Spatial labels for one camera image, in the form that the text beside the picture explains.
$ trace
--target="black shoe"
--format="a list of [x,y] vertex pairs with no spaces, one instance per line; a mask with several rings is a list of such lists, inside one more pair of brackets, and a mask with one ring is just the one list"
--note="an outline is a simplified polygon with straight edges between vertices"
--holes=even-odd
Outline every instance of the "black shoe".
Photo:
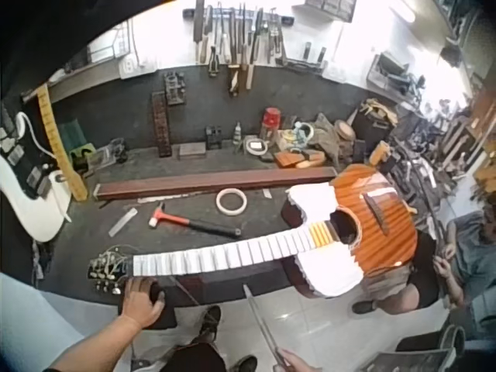
[[255,372],[257,369],[258,360],[253,355],[242,358],[234,369],[235,372]]
[[373,301],[359,301],[354,303],[351,309],[355,314],[362,315],[373,312],[375,310],[375,305]]
[[220,307],[217,305],[210,306],[203,315],[203,322],[201,323],[200,336],[205,336],[206,334],[212,334],[213,340],[217,337],[217,327],[220,323],[221,317]]

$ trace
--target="workbench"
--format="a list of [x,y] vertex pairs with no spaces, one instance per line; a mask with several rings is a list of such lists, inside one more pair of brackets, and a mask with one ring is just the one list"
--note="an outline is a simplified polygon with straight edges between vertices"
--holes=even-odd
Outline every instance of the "workbench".
[[[209,150],[205,159],[195,160],[178,160],[177,148],[173,148],[172,157],[159,158],[157,149],[150,148],[130,151],[126,163],[99,170],[87,179],[87,185],[92,193],[93,187],[102,182],[274,167],[275,164],[263,163],[250,155],[234,154],[232,147]],[[272,198],[266,198],[262,190],[245,191],[247,208],[244,213],[235,217],[228,217],[217,210],[216,193],[166,200],[165,211],[192,219],[237,226],[243,231],[243,239],[250,239],[288,229],[280,216],[286,200],[286,189],[272,188]],[[233,195],[227,195],[222,201],[227,208],[235,208],[240,203]],[[127,244],[135,247],[137,253],[162,253],[232,241],[230,238],[167,222],[161,222],[156,229],[151,229],[148,221],[157,204],[138,204],[136,199],[129,199],[115,200],[99,208],[102,201],[88,199],[84,203],[77,203],[73,200],[68,212],[72,223],[65,222],[53,241],[53,260],[46,278],[40,282],[40,289],[85,301],[116,304],[119,296],[97,291],[94,281],[87,279],[89,260],[96,258],[109,247]],[[110,238],[109,230],[132,207],[138,210],[138,214]],[[250,286],[254,295],[291,285],[279,260],[201,274],[193,279],[188,276],[177,278],[200,304],[243,298],[243,283]],[[170,278],[159,277],[158,281],[166,288],[169,303],[174,306],[194,305]]]

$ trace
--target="guitar body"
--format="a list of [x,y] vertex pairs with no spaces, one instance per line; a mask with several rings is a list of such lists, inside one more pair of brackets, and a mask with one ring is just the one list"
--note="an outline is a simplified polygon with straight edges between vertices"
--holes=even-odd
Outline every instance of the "guitar body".
[[64,213],[71,202],[66,181],[58,182],[62,175],[56,170],[49,175],[51,188],[45,198],[29,198],[21,188],[13,169],[0,156],[0,191],[9,200],[22,227],[38,242],[52,240],[64,223]]
[[[349,209],[360,221],[361,240],[353,254],[365,274],[398,267],[413,258],[417,232],[412,217],[389,181],[374,168],[350,165],[330,182],[339,205]],[[380,209],[384,233],[364,195]]]

